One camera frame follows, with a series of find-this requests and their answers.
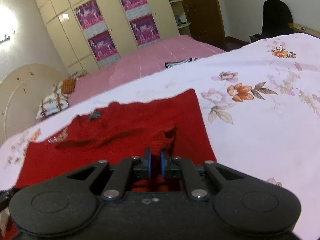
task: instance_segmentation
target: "wall decoration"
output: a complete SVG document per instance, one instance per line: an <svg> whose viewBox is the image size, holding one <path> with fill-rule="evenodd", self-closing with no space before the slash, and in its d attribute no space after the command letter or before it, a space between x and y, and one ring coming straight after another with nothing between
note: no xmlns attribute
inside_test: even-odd
<svg viewBox="0 0 320 240"><path fill-rule="evenodd" d="M121 0L140 48L160 40L147 0Z"/></svg>
<svg viewBox="0 0 320 240"><path fill-rule="evenodd" d="M88 42L98 61L99 67L114 64L120 58L109 31L88 39Z"/></svg>
<svg viewBox="0 0 320 240"><path fill-rule="evenodd" d="M139 47L145 47L160 40L160 35L152 15L147 15L130 22Z"/></svg>
<svg viewBox="0 0 320 240"><path fill-rule="evenodd" d="M91 0L74 10L86 39L108 30L96 0Z"/></svg>
<svg viewBox="0 0 320 240"><path fill-rule="evenodd" d="M151 14L147 0L121 0L128 21Z"/></svg>

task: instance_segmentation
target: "headboard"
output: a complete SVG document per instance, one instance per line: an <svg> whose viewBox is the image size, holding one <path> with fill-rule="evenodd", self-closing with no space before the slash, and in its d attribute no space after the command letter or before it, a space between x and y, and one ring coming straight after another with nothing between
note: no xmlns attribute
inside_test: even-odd
<svg viewBox="0 0 320 240"><path fill-rule="evenodd" d="M0 82L0 145L36 124L41 99L64 78L59 71L41 64L24 65L4 77Z"/></svg>

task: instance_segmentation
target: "black fabric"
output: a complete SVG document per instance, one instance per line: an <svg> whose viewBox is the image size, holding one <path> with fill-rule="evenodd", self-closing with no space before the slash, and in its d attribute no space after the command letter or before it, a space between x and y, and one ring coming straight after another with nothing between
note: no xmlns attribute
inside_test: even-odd
<svg viewBox="0 0 320 240"><path fill-rule="evenodd" d="M280 0L265 1L263 5L263 26L261 33L264 38L294 33L294 30L289 27L289 23L292 22L292 14L284 2Z"/></svg>

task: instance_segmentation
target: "bed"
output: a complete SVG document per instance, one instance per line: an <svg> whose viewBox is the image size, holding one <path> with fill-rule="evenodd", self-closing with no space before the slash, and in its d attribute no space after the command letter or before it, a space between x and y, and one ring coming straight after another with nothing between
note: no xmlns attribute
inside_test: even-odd
<svg viewBox="0 0 320 240"><path fill-rule="evenodd" d="M302 213L294 232L315 240L320 236L319 47L319 39L303 33L264 39L91 97L4 142L0 189L15 184L28 140L46 140L77 114L193 88L217 161L262 180L274 178L295 193Z"/></svg>
<svg viewBox="0 0 320 240"><path fill-rule="evenodd" d="M223 52L187 35L160 41L121 58L116 64L80 78L75 92L68 95L68 103L74 106L119 85L162 71L166 62L210 57Z"/></svg>

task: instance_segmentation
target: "orange flower print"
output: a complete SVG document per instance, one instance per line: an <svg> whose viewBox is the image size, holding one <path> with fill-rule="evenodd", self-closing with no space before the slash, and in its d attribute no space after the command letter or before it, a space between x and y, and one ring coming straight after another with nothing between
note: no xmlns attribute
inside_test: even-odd
<svg viewBox="0 0 320 240"><path fill-rule="evenodd" d="M230 86L227 88L227 92L232 96L233 101L243 102L243 100L253 100L254 97L248 92L252 89L252 86L242 86L242 83Z"/></svg>
<svg viewBox="0 0 320 240"><path fill-rule="evenodd" d="M272 53L273 56L277 56L279 58L285 58L287 57L288 55L288 51L286 50L275 50L273 53Z"/></svg>

